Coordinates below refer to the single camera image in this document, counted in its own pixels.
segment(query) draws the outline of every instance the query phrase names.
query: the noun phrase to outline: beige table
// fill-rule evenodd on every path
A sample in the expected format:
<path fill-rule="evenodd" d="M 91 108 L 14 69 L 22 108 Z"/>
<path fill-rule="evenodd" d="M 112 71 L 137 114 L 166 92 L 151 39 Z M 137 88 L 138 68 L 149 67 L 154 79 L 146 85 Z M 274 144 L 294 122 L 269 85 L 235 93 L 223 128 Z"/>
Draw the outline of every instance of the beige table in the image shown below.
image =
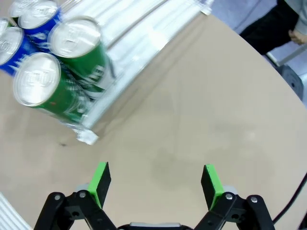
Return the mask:
<path fill-rule="evenodd" d="M 0 189 L 32 226 L 50 192 L 70 195 L 99 161 L 110 163 L 105 211 L 117 226 L 194 227 L 207 211 L 200 184 L 207 163 L 241 197 L 263 196 L 272 217 L 306 173 L 306 109 L 214 16 L 199 15 L 160 52 L 101 119 L 93 146 L 18 105 L 11 79 L 1 82 Z M 307 187 L 276 229 L 296 229 L 306 207 Z"/>

